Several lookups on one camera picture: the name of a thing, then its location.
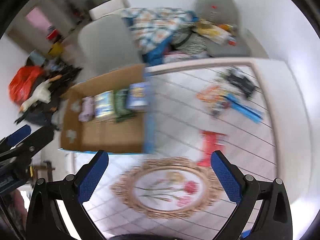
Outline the red snack bag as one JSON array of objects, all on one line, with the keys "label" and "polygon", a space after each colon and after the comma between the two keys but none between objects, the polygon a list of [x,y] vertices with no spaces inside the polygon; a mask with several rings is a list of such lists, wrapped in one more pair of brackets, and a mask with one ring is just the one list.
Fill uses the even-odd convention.
[{"label": "red snack bag", "polygon": [[203,137],[202,155],[200,161],[197,162],[197,165],[209,167],[212,153],[214,151],[223,152],[225,150],[227,135],[204,130],[201,131],[201,135]]}]

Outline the purple soft cloth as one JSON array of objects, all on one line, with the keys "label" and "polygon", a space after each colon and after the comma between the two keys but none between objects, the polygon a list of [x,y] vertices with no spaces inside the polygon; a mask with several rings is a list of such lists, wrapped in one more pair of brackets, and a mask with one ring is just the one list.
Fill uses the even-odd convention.
[{"label": "purple soft cloth", "polygon": [[94,117],[94,98],[91,96],[82,99],[81,112],[79,114],[80,122],[91,121]]}]

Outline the zebra striped cushion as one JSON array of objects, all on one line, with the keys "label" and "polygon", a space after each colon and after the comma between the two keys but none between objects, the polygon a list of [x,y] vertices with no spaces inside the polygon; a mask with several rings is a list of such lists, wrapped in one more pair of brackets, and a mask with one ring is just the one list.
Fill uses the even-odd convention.
[{"label": "zebra striped cushion", "polygon": [[176,32],[172,37],[170,48],[189,55],[197,55],[207,50],[205,39],[193,32]]}]

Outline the green snack bag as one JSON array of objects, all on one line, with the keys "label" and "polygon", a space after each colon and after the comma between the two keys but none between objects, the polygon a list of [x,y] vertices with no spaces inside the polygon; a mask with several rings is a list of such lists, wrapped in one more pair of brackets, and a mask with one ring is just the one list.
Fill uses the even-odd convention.
[{"label": "green snack bag", "polygon": [[128,88],[124,88],[117,90],[114,94],[114,111],[117,123],[136,116],[134,111],[126,107],[128,91]]}]

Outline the blue bear tissue pack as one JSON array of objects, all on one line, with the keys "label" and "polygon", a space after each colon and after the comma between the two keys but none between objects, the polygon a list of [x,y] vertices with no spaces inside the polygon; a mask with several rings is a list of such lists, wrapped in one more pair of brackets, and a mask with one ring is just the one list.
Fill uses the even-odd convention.
[{"label": "blue bear tissue pack", "polygon": [[149,106],[149,84],[132,83],[126,97],[126,108],[136,112],[146,112]]}]

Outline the long blue snack pack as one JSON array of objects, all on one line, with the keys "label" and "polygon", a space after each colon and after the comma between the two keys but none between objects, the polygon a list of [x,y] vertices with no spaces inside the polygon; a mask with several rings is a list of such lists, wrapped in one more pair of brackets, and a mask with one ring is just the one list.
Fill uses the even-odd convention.
[{"label": "long blue snack pack", "polygon": [[256,124],[262,122],[263,113],[255,108],[248,107],[242,103],[231,93],[223,96],[230,104],[230,107],[237,112],[241,113],[245,117],[249,118]]}]

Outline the black snack bag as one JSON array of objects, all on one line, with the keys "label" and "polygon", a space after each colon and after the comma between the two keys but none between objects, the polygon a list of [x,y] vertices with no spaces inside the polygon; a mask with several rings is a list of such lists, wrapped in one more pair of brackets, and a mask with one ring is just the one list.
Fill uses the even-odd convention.
[{"label": "black snack bag", "polygon": [[252,97],[256,91],[256,85],[237,67],[231,67],[227,69],[227,74],[225,79],[244,94],[245,98],[249,99]]}]

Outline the red plastic bag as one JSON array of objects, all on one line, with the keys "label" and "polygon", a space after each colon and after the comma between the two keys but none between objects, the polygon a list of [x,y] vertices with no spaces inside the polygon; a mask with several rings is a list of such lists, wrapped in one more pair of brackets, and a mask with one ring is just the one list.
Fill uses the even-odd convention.
[{"label": "red plastic bag", "polygon": [[8,86],[10,100],[20,106],[29,98],[36,79],[44,75],[40,66],[21,67]]}]

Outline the plaid blanket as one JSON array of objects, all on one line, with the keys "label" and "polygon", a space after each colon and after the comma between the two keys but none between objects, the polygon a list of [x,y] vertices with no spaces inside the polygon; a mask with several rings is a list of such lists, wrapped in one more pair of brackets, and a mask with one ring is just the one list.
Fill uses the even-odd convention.
[{"label": "plaid blanket", "polygon": [[120,16],[149,66],[162,64],[174,33],[198,20],[193,11],[179,8],[127,8]]}]

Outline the white goose plush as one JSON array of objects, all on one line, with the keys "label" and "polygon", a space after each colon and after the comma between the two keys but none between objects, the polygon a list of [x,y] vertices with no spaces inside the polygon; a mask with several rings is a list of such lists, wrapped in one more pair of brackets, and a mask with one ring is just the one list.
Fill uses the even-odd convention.
[{"label": "white goose plush", "polygon": [[41,84],[39,84],[34,92],[32,93],[31,97],[28,98],[27,100],[25,100],[24,103],[21,104],[20,106],[20,112],[26,112],[28,110],[28,108],[36,103],[37,101],[40,101],[42,103],[50,103],[51,101],[51,92],[49,91],[49,87],[51,85],[52,82],[57,81],[58,79],[60,79],[62,77],[62,75],[57,75],[55,77],[52,77],[51,79],[48,79],[44,82],[42,82]]}]

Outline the orange snack bag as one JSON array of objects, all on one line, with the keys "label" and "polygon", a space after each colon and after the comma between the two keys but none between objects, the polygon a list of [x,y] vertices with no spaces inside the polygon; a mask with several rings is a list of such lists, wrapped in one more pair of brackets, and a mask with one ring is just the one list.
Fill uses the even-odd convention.
[{"label": "orange snack bag", "polygon": [[225,90],[220,85],[212,85],[197,93],[196,98],[207,103],[215,103],[225,96]]}]

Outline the yellow patterned book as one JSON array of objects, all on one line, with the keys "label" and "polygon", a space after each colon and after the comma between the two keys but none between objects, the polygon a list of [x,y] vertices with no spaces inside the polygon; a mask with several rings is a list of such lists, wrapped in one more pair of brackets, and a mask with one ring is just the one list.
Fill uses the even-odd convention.
[{"label": "yellow patterned book", "polygon": [[231,36],[229,32],[206,21],[196,22],[194,31],[219,45],[225,44]]}]

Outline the yellow tissue pack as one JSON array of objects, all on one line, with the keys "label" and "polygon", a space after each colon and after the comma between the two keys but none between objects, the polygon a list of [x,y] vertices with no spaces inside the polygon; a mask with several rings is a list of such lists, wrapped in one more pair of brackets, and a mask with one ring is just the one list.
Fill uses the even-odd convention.
[{"label": "yellow tissue pack", "polygon": [[113,119],[114,111],[114,93],[112,90],[105,91],[94,97],[94,113],[97,119]]}]

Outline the cardboard box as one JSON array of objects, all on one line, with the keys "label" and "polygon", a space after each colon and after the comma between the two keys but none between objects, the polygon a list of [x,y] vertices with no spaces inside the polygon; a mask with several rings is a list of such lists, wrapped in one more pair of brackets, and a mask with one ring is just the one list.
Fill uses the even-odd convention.
[{"label": "cardboard box", "polygon": [[150,86],[136,64],[93,77],[66,93],[60,147],[75,152],[150,154],[155,145]]}]

